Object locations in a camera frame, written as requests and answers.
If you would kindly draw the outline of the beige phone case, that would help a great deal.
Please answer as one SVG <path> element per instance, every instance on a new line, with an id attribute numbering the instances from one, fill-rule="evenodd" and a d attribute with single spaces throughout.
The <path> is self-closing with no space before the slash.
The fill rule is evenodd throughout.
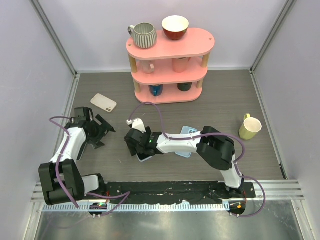
<path id="1" fill-rule="evenodd" d="M 108 113 L 111 113 L 117 106 L 117 103 L 115 101 L 111 100 L 108 97 L 105 97 L 100 93 L 97 93 L 90 100 L 90 103 Z"/>

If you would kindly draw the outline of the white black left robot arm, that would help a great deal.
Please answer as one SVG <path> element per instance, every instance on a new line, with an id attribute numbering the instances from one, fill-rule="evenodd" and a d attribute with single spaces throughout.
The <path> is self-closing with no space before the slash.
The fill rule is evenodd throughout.
<path id="1" fill-rule="evenodd" d="M 77 161 L 87 145 L 95 150 L 103 147 L 102 139 L 115 129 L 102 116 L 94 115 L 89 107 L 77 107 L 74 113 L 61 128 L 64 136 L 57 152 L 38 168 L 44 201 L 49 206 L 69 202 L 76 206 L 87 193 L 100 200 L 107 192 L 102 175 L 82 176 Z"/>

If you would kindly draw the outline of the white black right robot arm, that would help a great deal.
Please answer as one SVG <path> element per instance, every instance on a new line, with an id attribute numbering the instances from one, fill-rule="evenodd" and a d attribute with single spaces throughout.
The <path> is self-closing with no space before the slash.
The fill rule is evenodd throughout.
<path id="1" fill-rule="evenodd" d="M 210 167 L 223 176 L 226 193 L 233 198 L 244 191 L 244 179 L 236 166 L 235 142 L 230 134 L 205 126 L 189 134 L 166 134 L 131 128 L 124 137 L 130 154 L 142 160 L 173 152 L 198 154 Z"/>

